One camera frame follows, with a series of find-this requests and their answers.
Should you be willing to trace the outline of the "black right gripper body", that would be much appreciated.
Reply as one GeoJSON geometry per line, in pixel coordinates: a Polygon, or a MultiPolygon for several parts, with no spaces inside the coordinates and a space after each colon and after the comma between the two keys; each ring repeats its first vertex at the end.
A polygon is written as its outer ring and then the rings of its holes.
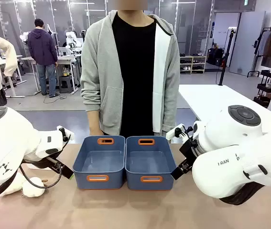
{"type": "Polygon", "coordinates": [[[182,165],[193,165],[193,163],[198,157],[198,153],[196,152],[197,147],[198,147],[197,140],[191,139],[188,139],[181,146],[179,150],[185,156],[184,161],[181,163],[182,165]]]}

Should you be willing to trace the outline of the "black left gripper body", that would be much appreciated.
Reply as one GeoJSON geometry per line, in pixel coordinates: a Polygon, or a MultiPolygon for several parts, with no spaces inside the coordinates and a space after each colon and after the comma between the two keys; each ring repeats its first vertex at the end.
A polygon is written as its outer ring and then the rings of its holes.
{"type": "Polygon", "coordinates": [[[60,153],[51,154],[48,157],[41,159],[40,161],[30,161],[23,159],[22,163],[26,164],[30,169],[37,170],[52,170],[56,173],[59,173],[59,169],[55,165],[58,162],[58,156],[60,153]]]}

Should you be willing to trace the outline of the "person's right hand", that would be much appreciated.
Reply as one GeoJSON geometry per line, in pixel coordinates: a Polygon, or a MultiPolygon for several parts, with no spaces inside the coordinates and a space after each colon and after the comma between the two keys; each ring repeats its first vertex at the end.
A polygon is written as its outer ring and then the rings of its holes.
{"type": "Polygon", "coordinates": [[[100,130],[99,127],[90,127],[89,128],[89,134],[91,136],[100,136],[100,135],[104,135],[104,133],[100,130]]]}

